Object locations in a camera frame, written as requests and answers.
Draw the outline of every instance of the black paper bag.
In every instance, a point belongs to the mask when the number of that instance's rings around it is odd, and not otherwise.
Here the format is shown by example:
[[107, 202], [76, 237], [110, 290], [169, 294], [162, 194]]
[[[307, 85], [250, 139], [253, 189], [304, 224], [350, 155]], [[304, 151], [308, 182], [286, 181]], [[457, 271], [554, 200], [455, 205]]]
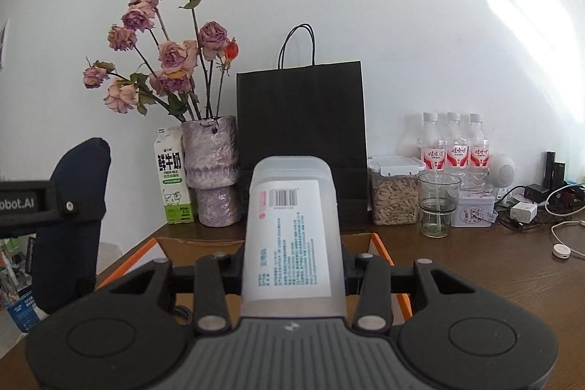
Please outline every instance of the black paper bag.
[[[287, 41], [300, 27], [313, 41], [312, 65], [283, 68]], [[315, 37], [289, 33], [276, 70], [238, 73], [241, 188], [248, 196], [256, 164], [273, 155], [322, 158], [333, 174], [341, 228], [367, 223], [367, 160], [360, 62], [315, 65]]]

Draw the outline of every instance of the white round speaker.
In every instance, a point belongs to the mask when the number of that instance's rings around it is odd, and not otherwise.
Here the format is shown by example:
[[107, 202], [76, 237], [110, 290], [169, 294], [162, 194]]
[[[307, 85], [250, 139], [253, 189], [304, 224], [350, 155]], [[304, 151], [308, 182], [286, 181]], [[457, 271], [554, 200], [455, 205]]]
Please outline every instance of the white round speaker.
[[514, 161], [504, 154], [490, 156], [487, 180], [497, 189], [505, 189], [514, 183], [516, 166]]

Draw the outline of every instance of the translucent plastic bottle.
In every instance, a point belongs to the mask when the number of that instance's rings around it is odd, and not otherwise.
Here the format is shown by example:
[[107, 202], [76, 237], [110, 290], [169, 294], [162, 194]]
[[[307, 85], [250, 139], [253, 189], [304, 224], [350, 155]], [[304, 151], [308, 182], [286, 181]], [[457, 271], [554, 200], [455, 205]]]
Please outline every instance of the translucent plastic bottle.
[[273, 156], [254, 168], [241, 315], [346, 315], [335, 186], [324, 160]]
[[471, 134], [469, 144], [469, 167], [467, 168], [467, 190], [486, 190], [490, 142], [483, 132], [480, 114], [470, 114]]
[[445, 141], [447, 143], [445, 172], [459, 177], [461, 183], [465, 183], [469, 146], [467, 139], [461, 132], [461, 115], [459, 113], [447, 113]]
[[437, 113], [423, 113], [424, 124], [419, 140], [420, 159], [426, 169], [442, 171], [445, 168], [445, 139], [439, 131]]

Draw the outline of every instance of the bouquet of dried flowers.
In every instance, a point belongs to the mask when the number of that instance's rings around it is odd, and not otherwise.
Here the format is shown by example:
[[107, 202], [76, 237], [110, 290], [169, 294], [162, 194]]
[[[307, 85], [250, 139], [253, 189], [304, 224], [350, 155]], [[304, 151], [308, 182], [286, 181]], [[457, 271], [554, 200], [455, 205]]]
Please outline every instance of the bouquet of dried flowers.
[[[135, 50], [142, 58], [137, 71], [124, 76], [116, 70], [116, 66], [109, 62], [89, 61], [89, 67], [83, 73], [83, 83], [86, 88], [99, 88], [103, 82], [115, 77], [107, 88], [104, 104], [116, 113], [127, 113], [136, 107], [140, 114], [146, 115], [147, 105], [158, 103], [170, 115], [179, 121], [185, 122], [185, 113], [189, 113], [192, 120], [217, 118], [219, 116], [219, 102], [223, 87], [223, 76], [229, 74], [232, 61], [238, 56], [238, 44], [235, 38], [227, 36], [227, 30], [217, 22], [207, 22], [201, 29], [197, 26], [195, 7], [201, 0], [188, 0], [183, 9], [191, 11], [195, 27], [196, 39], [183, 40], [182, 43], [173, 42], [160, 15], [159, 2], [161, 0], [130, 0], [128, 11], [122, 15], [122, 26], [113, 25], [107, 35], [109, 46], [114, 50]], [[165, 36], [160, 41], [153, 32], [154, 19], [160, 24]], [[148, 32], [159, 51], [160, 67], [154, 68], [143, 53], [138, 50], [137, 32]], [[201, 106], [195, 94], [193, 72], [201, 62], [205, 78], [205, 105]], [[150, 73], [141, 73], [138, 70], [146, 66]], [[219, 68], [219, 90], [215, 111], [211, 104], [211, 85], [214, 66]]]

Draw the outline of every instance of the red and white bottle label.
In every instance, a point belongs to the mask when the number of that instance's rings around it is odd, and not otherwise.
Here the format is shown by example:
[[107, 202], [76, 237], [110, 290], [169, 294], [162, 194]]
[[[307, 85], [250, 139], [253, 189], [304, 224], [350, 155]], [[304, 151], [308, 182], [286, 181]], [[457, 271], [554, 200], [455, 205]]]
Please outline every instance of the red and white bottle label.
[[422, 162], [431, 171], [445, 168], [445, 148], [422, 148]]
[[453, 167], [465, 167], [469, 156], [469, 146], [450, 146], [447, 148], [447, 162]]
[[487, 163], [490, 159], [489, 147], [479, 146], [472, 147], [469, 152], [470, 165], [475, 167], [487, 167]]

